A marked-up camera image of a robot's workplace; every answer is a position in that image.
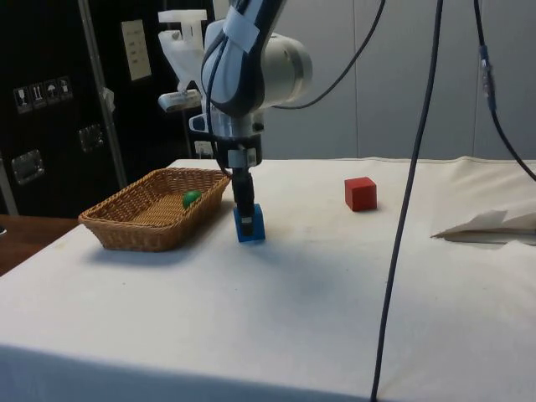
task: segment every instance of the cable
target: cable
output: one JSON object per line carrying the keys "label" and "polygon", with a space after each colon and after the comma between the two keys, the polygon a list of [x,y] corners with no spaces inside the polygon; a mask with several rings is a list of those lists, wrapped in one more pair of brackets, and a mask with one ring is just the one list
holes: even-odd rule
{"label": "cable", "polygon": [[389,277],[387,280],[387,289],[385,290],[384,309],[382,311],[382,318],[379,327],[379,339],[378,339],[378,352],[376,355],[376,368],[374,370],[374,384],[370,400],[377,401],[379,377],[382,369],[382,357],[384,354],[384,340],[385,330],[387,327],[387,316],[389,315],[389,304],[391,303],[391,294],[393,291],[394,274],[396,272],[396,264],[399,258],[400,244],[402,242],[402,234],[404,233],[404,226],[406,216],[408,214],[408,207],[410,206],[411,191],[413,189],[413,182],[415,180],[415,171],[417,168],[417,161],[419,160],[420,145],[425,133],[426,120],[428,119],[428,111],[430,110],[430,102],[432,93],[434,91],[434,82],[436,80],[436,67],[437,67],[437,55],[439,53],[439,40],[441,36],[441,16],[443,13],[443,0],[437,0],[437,8],[435,11],[435,27],[434,27],[434,39],[432,44],[432,55],[430,62],[430,73],[428,75],[428,83],[426,86],[426,95],[423,109],[420,115],[419,129],[417,131],[417,138],[415,139],[415,145],[413,148],[413,155],[411,157],[410,172],[408,174],[408,182],[405,187],[404,202],[402,203],[402,209],[400,210],[399,226],[396,230],[396,238],[394,240],[393,255],[391,257],[391,265],[389,268]]}
{"label": "cable", "polygon": [[381,3],[379,4],[378,12],[376,13],[376,18],[374,19],[372,27],[368,31],[367,37],[365,38],[365,40],[361,44],[361,47],[359,48],[357,53],[350,60],[350,63],[348,63],[348,65],[346,66],[344,71],[338,76],[338,78],[335,80],[335,82],[333,82],[333,84],[330,85],[329,88],[327,88],[324,92],[322,92],[316,99],[311,100],[310,102],[307,102],[305,105],[299,105],[299,106],[273,106],[274,109],[282,109],[282,110],[285,110],[285,111],[297,111],[297,110],[300,110],[300,109],[306,109],[309,106],[316,105],[316,103],[318,103],[319,101],[324,99],[326,96],[328,96],[337,87],[337,85],[339,85],[339,83],[344,79],[344,77],[346,77],[346,75],[352,69],[352,67],[355,64],[355,62],[358,60],[358,58],[361,55],[361,53],[367,48],[367,45],[369,44],[370,39],[372,38],[372,36],[374,35],[374,32],[376,31],[376,27],[378,26],[379,19],[381,18],[382,14],[384,12],[384,7],[385,7],[385,0],[381,0]]}
{"label": "cable", "polygon": [[[237,5],[237,11],[239,13],[244,13],[244,11],[247,9],[248,4],[250,0],[240,0]],[[221,59],[224,56],[225,47],[227,46],[227,43],[229,42],[229,38],[225,35],[222,35],[217,39],[209,49],[209,54],[206,56],[205,59],[208,59],[212,53],[218,48],[219,51],[218,55],[216,56],[216,60],[214,61],[214,65],[212,67],[212,71],[210,73],[209,83],[207,85],[207,93],[206,93],[206,103],[205,103],[205,109],[206,109],[206,116],[207,116],[207,132],[210,135],[210,146],[212,147],[212,153],[214,154],[214,157],[216,158],[216,162],[218,163],[219,170],[227,176],[228,178],[231,178],[231,174],[227,171],[225,166],[221,164],[221,161],[218,158],[218,145],[216,144],[217,137],[214,135],[214,130],[212,127],[212,112],[211,112],[211,105],[212,105],[212,89],[214,88],[214,80],[216,78],[216,73],[218,72],[219,64],[221,63]]]}
{"label": "cable", "polygon": [[231,177],[231,174],[227,172],[227,169],[225,169],[225,166],[221,164],[221,161],[218,158],[218,146],[216,144],[216,136],[214,135],[214,130],[212,127],[212,112],[211,112],[211,99],[212,99],[212,89],[214,87],[214,79],[216,77],[216,72],[218,71],[219,63],[221,63],[221,59],[224,55],[225,47],[227,46],[228,42],[227,37],[221,38],[221,45],[219,46],[218,55],[216,57],[216,60],[214,61],[214,66],[212,68],[212,72],[210,73],[209,78],[209,84],[207,85],[207,94],[206,94],[206,116],[207,116],[207,132],[210,135],[210,146],[212,147],[212,153],[214,154],[214,157],[216,158],[216,162],[218,163],[219,170],[227,176],[228,178]]}
{"label": "cable", "polygon": [[482,15],[480,13],[480,5],[478,4],[478,0],[474,0],[474,6],[475,17],[477,19],[478,43],[480,44],[484,92],[486,93],[487,105],[492,115],[493,124],[495,125],[497,133],[500,136],[502,142],[504,143],[504,146],[510,152],[510,155],[512,155],[512,157],[516,160],[522,170],[524,170],[527,175],[531,177],[531,179],[536,181],[536,174],[534,174],[530,167],[526,165],[523,159],[516,152],[512,143],[508,140],[506,134],[504,133],[504,130],[502,129],[503,127],[501,126],[501,122],[499,121],[499,117],[497,115],[497,101],[495,97],[495,83],[492,76],[492,67],[489,62],[489,56],[487,53],[486,40],[484,39],[484,28],[482,27]]}

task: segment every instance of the white paper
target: white paper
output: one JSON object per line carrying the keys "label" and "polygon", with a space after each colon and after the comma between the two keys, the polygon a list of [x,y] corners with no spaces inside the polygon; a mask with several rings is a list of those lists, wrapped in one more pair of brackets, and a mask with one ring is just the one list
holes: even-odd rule
{"label": "white paper", "polygon": [[121,28],[123,39],[125,40],[126,59],[128,60],[131,80],[135,81],[151,76],[151,65],[149,64],[143,21],[141,19],[125,21],[121,23]]}
{"label": "white paper", "polygon": [[436,193],[433,237],[536,243],[536,184],[517,164],[460,161]]}

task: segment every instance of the table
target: table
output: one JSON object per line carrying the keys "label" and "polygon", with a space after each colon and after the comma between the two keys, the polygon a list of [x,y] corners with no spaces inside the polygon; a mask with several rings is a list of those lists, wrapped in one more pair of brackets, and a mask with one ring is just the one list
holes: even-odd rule
{"label": "table", "polygon": [[[0,400],[368,400],[408,166],[265,161],[254,171],[264,244],[237,243],[230,188],[181,250],[107,251],[76,228],[0,279]],[[536,249],[430,238],[436,186],[460,169],[524,174],[419,164],[381,400],[536,400]],[[362,176],[379,210],[354,214],[343,180]]]}
{"label": "table", "polygon": [[72,230],[76,219],[0,215],[0,276]]}

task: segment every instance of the black door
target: black door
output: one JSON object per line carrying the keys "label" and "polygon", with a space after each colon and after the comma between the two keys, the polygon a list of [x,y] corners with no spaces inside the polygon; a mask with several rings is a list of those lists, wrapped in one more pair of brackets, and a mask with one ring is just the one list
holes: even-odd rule
{"label": "black door", "polygon": [[[191,156],[186,123],[200,109],[166,116],[157,103],[160,95],[177,90],[158,40],[166,26],[158,23],[157,14],[164,8],[197,8],[207,9],[212,18],[212,1],[90,0],[89,5],[106,86],[115,94],[114,122],[128,181]],[[139,79],[131,76],[121,26],[131,21],[142,23],[151,70]]]}
{"label": "black door", "polygon": [[[77,2],[2,2],[0,27],[0,153],[18,211],[75,217],[118,189],[106,134],[98,141],[104,129]],[[32,156],[12,164],[35,150],[43,169]]]}

